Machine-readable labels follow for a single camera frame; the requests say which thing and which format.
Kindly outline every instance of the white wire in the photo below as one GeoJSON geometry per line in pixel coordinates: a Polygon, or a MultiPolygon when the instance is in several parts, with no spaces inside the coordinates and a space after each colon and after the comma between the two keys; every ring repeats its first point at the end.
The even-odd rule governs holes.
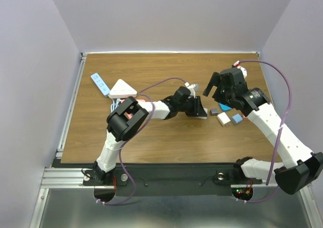
{"type": "Polygon", "coordinates": [[[119,103],[120,103],[120,99],[118,98],[116,101],[114,99],[112,99],[112,104],[110,106],[110,111],[114,111],[118,106],[119,106],[119,103]]]}

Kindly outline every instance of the small block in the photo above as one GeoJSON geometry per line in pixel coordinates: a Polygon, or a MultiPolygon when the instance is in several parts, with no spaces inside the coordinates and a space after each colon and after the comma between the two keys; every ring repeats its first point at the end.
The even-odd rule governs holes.
{"type": "Polygon", "coordinates": [[[218,114],[217,118],[223,126],[229,125],[231,121],[225,112],[218,114]]]}
{"type": "Polygon", "coordinates": [[[221,108],[223,111],[228,111],[228,110],[230,110],[230,109],[231,109],[229,106],[226,106],[226,105],[221,104],[221,103],[219,103],[219,106],[220,106],[220,108],[221,108]]]}
{"type": "Polygon", "coordinates": [[[232,116],[232,117],[231,117],[231,120],[232,120],[232,122],[233,122],[235,125],[237,125],[237,124],[239,124],[241,121],[243,121],[243,118],[241,117],[241,115],[236,114],[235,116],[232,116]]]}
{"type": "Polygon", "coordinates": [[[219,111],[216,108],[213,108],[210,110],[210,115],[211,116],[217,116],[219,114],[219,111]]]}

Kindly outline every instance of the red object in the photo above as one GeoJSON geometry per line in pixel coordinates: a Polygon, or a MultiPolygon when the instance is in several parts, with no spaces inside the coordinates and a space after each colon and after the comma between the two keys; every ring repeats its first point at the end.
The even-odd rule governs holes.
{"type": "MultiPolygon", "coordinates": [[[[138,102],[146,102],[146,100],[144,100],[144,99],[136,99],[138,102]]],[[[127,116],[128,116],[128,119],[131,119],[131,117],[132,117],[132,115],[131,114],[127,114],[127,116]]]]}
{"type": "Polygon", "coordinates": [[[115,193],[116,193],[116,190],[117,190],[117,179],[116,179],[116,177],[113,177],[112,180],[113,180],[113,187],[114,187],[115,193]]]}

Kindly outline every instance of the metal floor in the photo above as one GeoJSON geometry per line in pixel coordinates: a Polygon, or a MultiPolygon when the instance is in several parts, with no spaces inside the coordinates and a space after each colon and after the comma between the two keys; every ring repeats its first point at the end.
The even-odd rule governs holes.
{"type": "MultiPolygon", "coordinates": [[[[254,187],[253,199],[274,187],[254,187]]],[[[96,204],[92,189],[50,189],[42,216],[43,228],[57,227],[312,227],[303,199],[279,191],[260,204],[244,204],[226,196],[134,197],[128,204],[96,204]]]]}

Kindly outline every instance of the metal bolt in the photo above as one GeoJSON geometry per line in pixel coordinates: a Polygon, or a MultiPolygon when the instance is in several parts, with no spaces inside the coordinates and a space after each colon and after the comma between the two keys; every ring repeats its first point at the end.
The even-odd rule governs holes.
{"type": "Polygon", "coordinates": [[[224,179],[224,174],[223,173],[218,173],[218,179],[222,181],[224,179]]]}
{"type": "Polygon", "coordinates": [[[128,180],[128,176],[126,174],[122,174],[121,181],[125,182],[126,180],[128,180]]]}
{"type": "Polygon", "coordinates": [[[89,181],[89,180],[90,180],[90,178],[89,178],[88,176],[84,176],[84,177],[83,177],[83,180],[87,182],[87,181],[89,181]]]}

